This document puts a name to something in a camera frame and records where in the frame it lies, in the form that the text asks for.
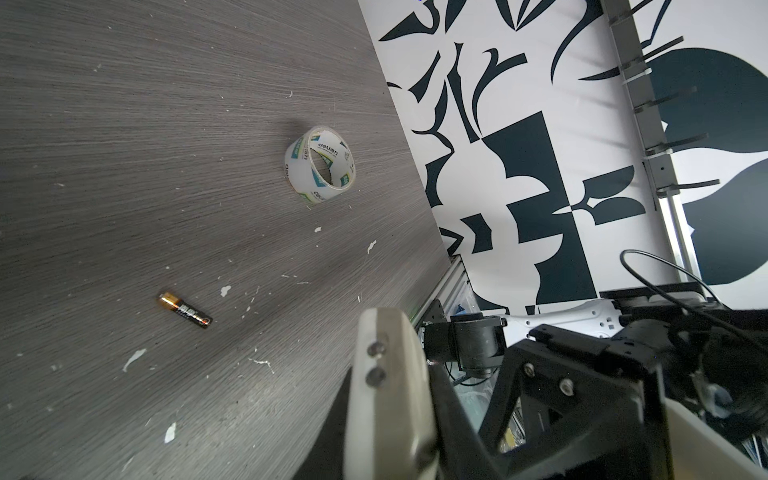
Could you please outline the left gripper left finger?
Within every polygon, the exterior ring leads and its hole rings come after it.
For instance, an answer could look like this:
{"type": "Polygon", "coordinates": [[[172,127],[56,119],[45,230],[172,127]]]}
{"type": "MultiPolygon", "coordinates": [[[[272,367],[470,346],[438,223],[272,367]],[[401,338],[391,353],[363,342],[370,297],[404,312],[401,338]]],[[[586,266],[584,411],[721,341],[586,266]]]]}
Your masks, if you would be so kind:
{"type": "Polygon", "coordinates": [[[293,480],[343,478],[344,443],[352,369],[349,368],[320,429],[316,441],[293,480]]]}

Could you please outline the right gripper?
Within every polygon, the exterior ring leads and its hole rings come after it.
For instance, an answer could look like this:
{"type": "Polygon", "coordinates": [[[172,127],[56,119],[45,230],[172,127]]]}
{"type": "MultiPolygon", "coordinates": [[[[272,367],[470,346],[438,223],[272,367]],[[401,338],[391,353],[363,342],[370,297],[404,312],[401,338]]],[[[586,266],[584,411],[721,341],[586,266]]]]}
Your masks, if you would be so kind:
{"type": "Polygon", "coordinates": [[[479,430],[504,479],[671,478],[664,392],[731,442],[767,435],[764,309],[608,290],[528,317],[527,336],[541,342],[506,349],[479,430]]]}

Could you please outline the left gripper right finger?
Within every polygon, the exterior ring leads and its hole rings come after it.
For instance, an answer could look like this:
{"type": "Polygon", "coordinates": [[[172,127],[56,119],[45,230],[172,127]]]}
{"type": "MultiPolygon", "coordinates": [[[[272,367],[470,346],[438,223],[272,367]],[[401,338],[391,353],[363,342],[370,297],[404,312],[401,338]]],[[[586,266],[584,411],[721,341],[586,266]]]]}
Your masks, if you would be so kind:
{"type": "Polygon", "coordinates": [[[481,427],[472,427],[444,367],[428,367],[438,428],[440,465],[447,479],[505,479],[500,442],[510,420],[510,363],[498,373],[481,427]]]}

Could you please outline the white remote control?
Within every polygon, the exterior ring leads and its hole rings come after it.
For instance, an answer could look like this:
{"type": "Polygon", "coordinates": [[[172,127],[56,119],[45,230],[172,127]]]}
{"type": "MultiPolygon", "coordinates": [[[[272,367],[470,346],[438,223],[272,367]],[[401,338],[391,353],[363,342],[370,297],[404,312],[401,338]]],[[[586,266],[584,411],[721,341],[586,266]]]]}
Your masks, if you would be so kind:
{"type": "Polygon", "coordinates": [[[397,308],[358,322],[343,453],[345,479],[435,479],[438,430],[427,360],[397,308]]]}

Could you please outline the AAA battery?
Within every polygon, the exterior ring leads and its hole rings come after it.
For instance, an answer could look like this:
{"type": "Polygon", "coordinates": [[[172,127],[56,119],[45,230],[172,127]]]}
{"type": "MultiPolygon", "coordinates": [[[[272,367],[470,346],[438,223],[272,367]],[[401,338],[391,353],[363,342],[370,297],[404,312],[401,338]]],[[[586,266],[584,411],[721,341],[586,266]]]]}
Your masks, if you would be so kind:
{"type": "Polygon", "coordinates": [[[208,328],[212,324],[212,317],[210,315],[170,292],[161,293],[158,296],[158,302],[164,308],[202,328],[208,328]]]}

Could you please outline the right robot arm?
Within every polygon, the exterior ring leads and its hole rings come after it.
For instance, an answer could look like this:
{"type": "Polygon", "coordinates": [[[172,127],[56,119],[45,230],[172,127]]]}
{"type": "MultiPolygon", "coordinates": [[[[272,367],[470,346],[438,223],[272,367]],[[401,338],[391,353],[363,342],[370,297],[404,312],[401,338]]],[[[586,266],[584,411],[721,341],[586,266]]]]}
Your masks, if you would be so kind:
{"type": "Polygon", "coordinates": [[[523,317],[434,302],[442,479],[763,479],[767,314],[690,283],[523,317]]]}

